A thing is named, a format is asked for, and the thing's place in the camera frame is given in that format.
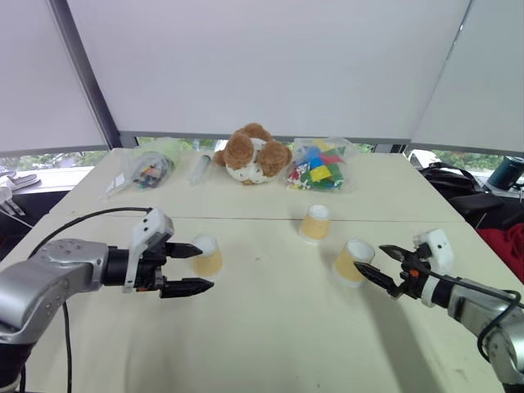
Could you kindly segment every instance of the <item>black cable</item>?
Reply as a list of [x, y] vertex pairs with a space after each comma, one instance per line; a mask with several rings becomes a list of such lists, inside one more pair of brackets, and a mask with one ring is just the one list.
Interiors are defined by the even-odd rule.
[[[153, 210], [151, 207], [115, 207], [113, 209], [105, 209], [105, 210], [99, 210], [95, 211], [94, 213], [90, 213], [88, 215], [83, 215], [82, 217], [78, 217], [77, 219], [71, 220], [69, 223], [65, 223], [61, 227], [59, 227], [57, 230], [53, 231], [49, 235], [47, 235], [35, 248], [33, 251], [31, 251], [31, 254], [29, 257], [32, 257], [34, 254], [38, 252], [40, 247], [42, 247], [44, 244], [49, 242], [51, 239], [53, 239], [58, 233], [66, 230], [67, 228], [72, 227], [73, 225], [76, 225], [78, 223], [81, 223], [82, 221], [86, 219], [90, 219], [92, 217], [96, 217], [97, 215], [105, 215], [107, 213], [114, 213], [116, 211], [143, 211], [145, 213], [149, 213], [151, 210]], [[62, 305], [62, 311], [64, 312], [64, 325], [65, 325], [65, 347], [67, 349], [67, 392], [71, 393], [73, 390], [73, 357], [71, 354], [71, 337], [70, 337], [70, 324], [69, 324], [69, 311], [67, 309], [67, 304], [64, 302]], [[25, 367], [22, 368], [22, 374], [20, 377], [20, 393], [25, 392]]]
[[65, 348], [67, 349], [67, 393], [73, 390], [73, 355], [71, 354], [71, 335], [69, 329], [69, 310], [67, 304], [62, 305], [64, 312], [64, 327], [65, 327]]
[[73, 219], [69, 223], [66, 223], [59, 227], [56, 231], [53, 231], [49, 235], [47, 235], [31, 252], [29, 257], [33, 256], [37, 253], [37, 251], [40, 249], [41, 246], [49, 242], [51, 239], [53, 239], [58, 233], [66, 230], [67, 228], [72, 227], [73, 225], [76, 225], [78, 223], [81, 223], [82, 221], [86, 219], [90, 219], [91, 217], [95, 217], [97, 215], [105, 215], [107, 213], [114, 213], [116, 211], [144, 211], [146, 213], [149, 213], [152, 210], [151, 207], [115, 207], [113, 209], [105, 209], [105, 210], [99, 210], [95, 211], [94, 213], [90, 213], [88, 215], [83, 215], [82, 217], [78, 217], [77, 219]]
[[[458, 280], [457, 278], [454, 278], [454, 277], [442, 276], [442, 275], [440, 275], [438, 273], [435, 273], [435, 272], [433, 272], [433, 271], [431, 271], [429, 269], [423, 268], [422, 266], [417, 266], [415, 269], [419, 270], [421, 273], [425, 273], [425, 274], [427, 274], [429, 276], [432, 276], [434, 278], [438, 278], [439, 280], [446, 281], [446, 282], [452, 282], [453, 284], [458, 285], [459, 287], [464, 287], [464, 288], [467, 288], [467, 289], [471, 289], [472, 291], [477, 291], [477, 292], [483, 293], [484, 295], [493, 296], [493, 297], [496, 297], [499, 300], [507, 301], [508, 303], [513, 303], [513, 298], [507, 297], [507, 296], [504, 296], [504, 295], [500, 295], [499, 293], [491, 291], [489, 289], [485, 289], [483, 287], [479, 287], [477, 285], [470, 284], [468, 282], [464, 282], [464, 281]], [[519, 302], [517, 304], [517, 306], [520, 307], [521, 309], [524, 309], [524, 304], [523, 303]]]
[[25, 393], [25, 364], [22, 366], [20, 372], [20, 384], [18, 385], [18, 393]]
[[478, 351], [481, 353], [482, 357], [486, 360], [486, 362], [490, 363], [490, 357], [487, 355], [487, 353], [484, 351], [484, 339], [486, 338], [486, 336], [491, 332], [491, 329], [493, 329], [495, 326], [497, 326], [499, 323], [502, 322], [502, 320], [504, 318], [506, 318], [509, 313], [511, 313], [515, 307], [517, 307], [518, 305], [518, 302], [520, 301], [521, 299], [521, 294], [518, 293], [517, 291], [510, 291], [510, 290], [507, 290], [506, 291], [507, 293], [511, 293], [512, 295], [514, 295], [515, 297], [513, 298], [513, 301], [509, 304], [508, 307], [506, 307], [506, 309], [500, 313], [499, 315], [497, 315], [497, 317], [495, 319], [493, 319], [490, 323], [488, 323], [488, 325], [486, 327], [484, 327], [481, 331], [481, 333], [478, 335], [478, 338], [477, 338], [477, 349]]
[[470, 284], [468, 282], [463, 282], [461, 280], [458, 280], [457, 278], [454, 278], [454, 277], [449, 277], [449, 276], [442, 276], [438, 273], [435, 273], [435, 272], [432, 272], [431, 270], [429, 269], [426, 269], [424, 267], [417, 267], [416, 268], [417, 270], [420, 270], [422, 273], [426, 273], [434, 278], [438, 278], [440, 280], [443, 280], [443, 281], [446, 281], [446, 282], [452, 282], [453, 284], [455, 285], [458, 285], [460, 287], [465, 287], [467, 289], [471, 289], [472, 291], [477, 291], [477, 292], [480, 292], [480, 293], [483, 293], [484, 295], [488, 295], [488, 296], [493, 296], [497, 299], [500, 299], [500, 300], [503, 300], [503, 301], [507, 301], [509, 303], [508, 307], [506, 307], [506, 309], [504, 309], [504, 311], [502, 313], [500, 313], [499, 315], [497, 315], [490, 323], [488, 323], [486, 325], [486, 327], [484, 327], [481, 332], [479, 333], [478, 335], [478, 338], [477, 338], [477, 349], [479, 351], [479, 353], [481, 354], [481, 356], [486, 360], [486, 362], [490, 363], [490, 357], [487, 355], [487, 353], [484, 351], [484, 339], [486, 338], [486, 336], [491, 332], [491, 330], [497, 326], [499, 323], [501, 323], [504, 318], [508, 317], [510, 315], [510, 313], [516, 308], [516, 307], [520, 307], [521, 309], [524, 309], [524, 305], [520, 302], [521, 300], [521, 294], [517, 291], [512, 291], [512, 290], [504, 290], [504, 292], [506, 293], [509, 293], [511, 295], [513, 295], [514, 297], [513, 298], [510, 298], [508, 296], [504, 296], [504, 295], [501, 295], [497, 292], [494, 292], [494, 291], [491, 291], [489, 289], [485, 289], [483, 287], [479, 287], [477, 285], [474, 285], [474, 284]]

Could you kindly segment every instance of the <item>bag of small items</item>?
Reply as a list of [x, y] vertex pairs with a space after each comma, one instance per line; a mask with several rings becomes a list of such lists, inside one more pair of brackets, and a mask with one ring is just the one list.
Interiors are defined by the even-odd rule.
[[357, 154], [359, 149], [344, 138], [295, 138], [287, 186], [297, 190], [345, 190], [347, 161]]
[[122, 172], [111, 180], [106, 195], [114, 195], [132, 184], [144, 190], [159, 187], [178, 164], [180, 150], [175, 139], [159, 138], [123, 151]]

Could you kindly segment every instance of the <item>blue block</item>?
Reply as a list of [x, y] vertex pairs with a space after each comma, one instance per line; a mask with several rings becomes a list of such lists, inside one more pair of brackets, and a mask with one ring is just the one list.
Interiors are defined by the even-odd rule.
[[311, 169], [318, 168], [319, 166], [322, 166], [322, 165], [324, 165], [324, 163], [322, 162], [322, 159], [320, 157], [315, 157], [309, 161], [309, 167]]
[[305, 149], [304, 159], [306, 161], [311, 161], [315, 157], [320, 157], [320, 149], [316, 146], [308, 146]]

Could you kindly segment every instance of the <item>table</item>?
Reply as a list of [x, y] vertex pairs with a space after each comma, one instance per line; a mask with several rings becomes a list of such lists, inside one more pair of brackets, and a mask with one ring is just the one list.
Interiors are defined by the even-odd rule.
[[93, 169], [92, 166], [82, 166], [79, 168], [19, 170], [16, 176], [22, 177], [36, 174], [40, 181], [31, 186], [19, 188], [13, 192], [13, 195], [68, 192], [80, 183], [80, 181], [89, 174], [91, 169]]
[[52, 213], [84, 215], [117, 206], [159, 206], [172, 217], [302, 219], [315, 203], [328, 206], [334, 219], [364, 221], [462, 222], [463, 218], [399, 154], [362, 154], [350, 161], [350, 192], [289, 190], [275, 180], [244, 186], [225, 169], [191, 187], [187, 178], [201, 154], [185, 152], [166, 183], [154, 190], [129, 189], [103, 197], [120, 173], [124, 149], [115, 149], [58, 204]]
[[[0, 264], [27, 257], [72, 219], [47, 215]], [[126, 247], [133, 217], [96, 217], [61, 237]], [[393, 301], [368, 284], [340, 287], [330, 266], [348, 237], [411, 249], [413, 235], [443, 228], [456, 254], [454, 274], [521, 290], [522, 285], [465, 223], [337, 221], [319, 246], [298, 235], [300, 221], [174, 219], [175, 241], [216, 236], [224, 271], [215, 287], [187, 299], [119, 288], [70, 299], [76, 392], [464, 392], [501, 391], [473, 335], [443, 309]], [[373, 261], [398, 277], [380, 251]], [[170, 261], [169, 278], [192, 276]], [[28, 388], [63, 391], [63, 321], [54, 318], [28, 363]]]

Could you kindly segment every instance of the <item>teddy bear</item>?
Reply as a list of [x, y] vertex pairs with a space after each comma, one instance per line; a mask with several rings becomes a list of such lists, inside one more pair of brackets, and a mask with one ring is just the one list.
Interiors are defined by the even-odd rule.
[[245, 185], [266, 183], [291, 161], [291, 151], [264, 127], [251, 123], [235, 131], [213, 160]]

